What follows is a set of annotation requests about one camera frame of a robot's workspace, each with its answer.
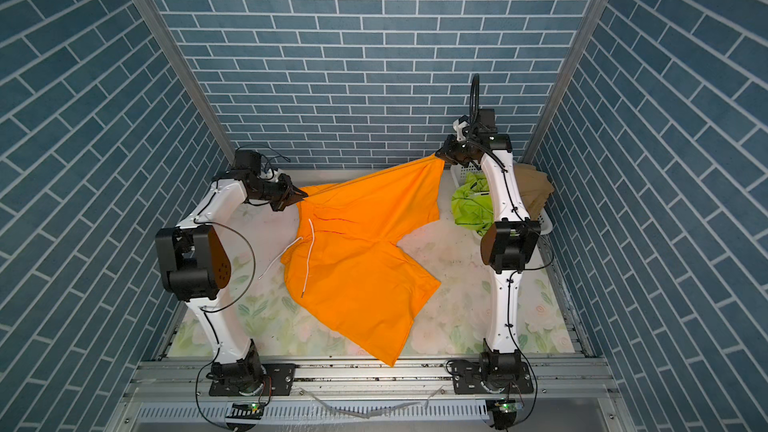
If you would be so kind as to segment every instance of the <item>blue brick wall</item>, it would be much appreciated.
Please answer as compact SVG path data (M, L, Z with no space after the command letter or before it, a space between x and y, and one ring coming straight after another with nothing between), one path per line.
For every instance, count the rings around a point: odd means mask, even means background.
M520 153L588 0L155 0L238 144L307 168L436 150L482 74Z
M103 427L223 156L129 0L0 0L0 430Z
M538 165L645 430L768 430L768 0L610 0Z

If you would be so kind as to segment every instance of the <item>green clothing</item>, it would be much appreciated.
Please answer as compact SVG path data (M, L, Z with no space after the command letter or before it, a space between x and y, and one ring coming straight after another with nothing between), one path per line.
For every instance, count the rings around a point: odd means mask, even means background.
M485 235L493 224L493 202L483 174L467 172L467 181L451 197L451 212L457 226Z

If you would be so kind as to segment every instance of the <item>white plastic basket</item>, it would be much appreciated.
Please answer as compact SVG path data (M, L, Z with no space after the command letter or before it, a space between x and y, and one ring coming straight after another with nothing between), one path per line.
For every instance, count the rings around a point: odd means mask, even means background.
M480 172L482 171L478 168L476 168L473 165L470 165L469 167L464 167L460 165L451 166L451 178L453 179L453 184L456 186L456 188L459 188L464 185L464 182L467 181L467 172ZM547 215L547 211L542 208L542 213L538 216L538 223L540 226L542 226L542 231L540 232L542 235L547 235L550 232L552 232L552 227L554 226L552 224L552 221L549 219L549 216Z

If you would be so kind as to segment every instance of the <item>floral mat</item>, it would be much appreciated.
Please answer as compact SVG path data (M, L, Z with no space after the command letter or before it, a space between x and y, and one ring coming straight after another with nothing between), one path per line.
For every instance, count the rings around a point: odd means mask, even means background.
M451 214L455 186L446 172L440 184L440 219L418 228L398 244L441 282L416 317L403 356L476 354L491 317L491 269L480 259L474 232L456 226ZM296 237L295 207L272 212L243 204L227 223L245 235L256 254L256 276ZM242 238L216 230L232 261L230 286L239 295L254 270ZM528 264L530 268L541 266ZM254 280L237 303L237 317L254 339L259 355L368 356L357 344L328 329L293 301L277 261L261 280ZM518 342L529 353L572 353L573 345L546 271L523 274L518 302ZM170 357L210 357L212 351L195 316L187 311L168 352Z

